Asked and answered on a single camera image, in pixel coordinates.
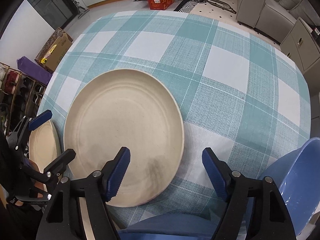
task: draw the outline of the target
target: screw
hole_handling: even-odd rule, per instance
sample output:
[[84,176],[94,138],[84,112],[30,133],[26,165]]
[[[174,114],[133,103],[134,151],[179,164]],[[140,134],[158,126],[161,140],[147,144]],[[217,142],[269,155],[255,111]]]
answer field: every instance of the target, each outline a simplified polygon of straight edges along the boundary
[[239,171],[233,171],[231,174],[232,174],[232,176],[234,176],[236,178],[241,176],[241,173]]
[[96,178],[96,177],[99,177],[101,175],[101,171],[94,171],[92,173],[92,175]]
[[273,179],[272,179],[271,177],[269,177],[269,176],[266,176],[264,179],[265,179],[266,182],[268,182],[268,183],[272,183],[272,182],[273,182]]
[[66,183],[68,181],[68,177],[63,177],[62,179],[60,179],[61,183]]

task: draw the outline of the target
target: purple bag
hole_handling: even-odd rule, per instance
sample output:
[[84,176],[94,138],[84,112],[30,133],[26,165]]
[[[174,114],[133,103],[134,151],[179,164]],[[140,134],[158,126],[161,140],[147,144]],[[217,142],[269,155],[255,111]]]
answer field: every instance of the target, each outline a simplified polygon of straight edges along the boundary
[[44,85],[48,85],[52,74],[27,57],[17,59],[18,69]]

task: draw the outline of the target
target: checkered tablecloth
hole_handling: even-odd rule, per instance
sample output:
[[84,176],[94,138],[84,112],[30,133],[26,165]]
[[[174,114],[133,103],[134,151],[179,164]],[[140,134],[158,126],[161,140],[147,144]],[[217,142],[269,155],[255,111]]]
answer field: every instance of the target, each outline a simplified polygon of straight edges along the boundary
[[280,51],[206,17],[129,11],[92,23],[52,76],[39,113],[52,111],[62,149],[73,99],[90,80],[116,68],[160,80],[177,101],[185,129],[181,165],[167,189],[144,205],[110,208],[120,227],[168,212],[219,216],[224,204],[202,166],[205,147],[231,169],[257,178],[310,136],[307,84]]

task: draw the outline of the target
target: gold drawer handle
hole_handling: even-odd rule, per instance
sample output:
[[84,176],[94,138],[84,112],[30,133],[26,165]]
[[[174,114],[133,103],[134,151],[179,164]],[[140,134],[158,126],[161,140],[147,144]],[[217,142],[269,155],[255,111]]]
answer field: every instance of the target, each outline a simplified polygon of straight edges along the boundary
[[300,38],[300,40],[298,41],[298,48],[300,48],[300,46],[302,45],[302,43],[303,43],[303,39]]

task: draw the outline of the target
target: round plate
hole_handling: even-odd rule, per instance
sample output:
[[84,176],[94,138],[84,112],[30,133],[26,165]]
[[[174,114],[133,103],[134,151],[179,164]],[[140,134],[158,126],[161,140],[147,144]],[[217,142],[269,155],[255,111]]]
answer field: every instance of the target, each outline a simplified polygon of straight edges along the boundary
[[76,179],[112,160],[122,146],[131,160],[111,206],[132,207],[158,196],[171,182],[184,146],[179,107],[167,88],[133,69],[101,74],[76,96],[67,115],[64,147],[76,158]]
[[60,153],[57,130],[51,121],[45,122],[31,132],[29,138],[29,158],[38,165],[40,172],[43,172],[44,168]]

